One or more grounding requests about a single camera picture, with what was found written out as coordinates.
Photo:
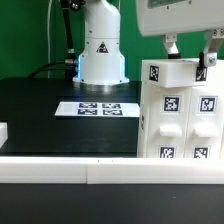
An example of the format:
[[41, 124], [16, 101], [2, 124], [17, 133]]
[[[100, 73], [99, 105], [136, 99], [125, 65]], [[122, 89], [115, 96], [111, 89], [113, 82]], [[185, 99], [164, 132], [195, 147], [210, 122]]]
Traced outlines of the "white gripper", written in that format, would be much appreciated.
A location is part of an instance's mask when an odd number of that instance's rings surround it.
[[176, 33], [207, 30], [199, 66], [216, 65], [218, 51], [224, 42], [224, 0], [136, 0], [136, 12], [143, 36], [163, 35], [169, 59], [181, 58]]

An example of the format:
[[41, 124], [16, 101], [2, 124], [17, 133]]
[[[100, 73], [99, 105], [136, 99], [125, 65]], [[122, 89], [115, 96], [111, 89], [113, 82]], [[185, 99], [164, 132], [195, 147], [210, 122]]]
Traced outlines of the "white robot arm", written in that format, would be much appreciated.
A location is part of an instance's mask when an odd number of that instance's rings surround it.
[[[161, 36], [168, 58], [157, 60], [169, 68], [187, 68], [176, 47], [179, 33], [205, 31], [208, 44], [200, 54], [195, 70], [206, 73], [217, 62], [217, 52], [224, 40], [224, 0], [135, 0], [137, 24], [144, 37]], [[126, 84], [125, 59], [120, 52], [120, 20], [118, 9], [107, 0], [60, 0], [68, 41], [68, 56], [74, 62], [72, 81], [93, 87]], [[85, 10], [85, 48], [76, 55], [68, 12]]]

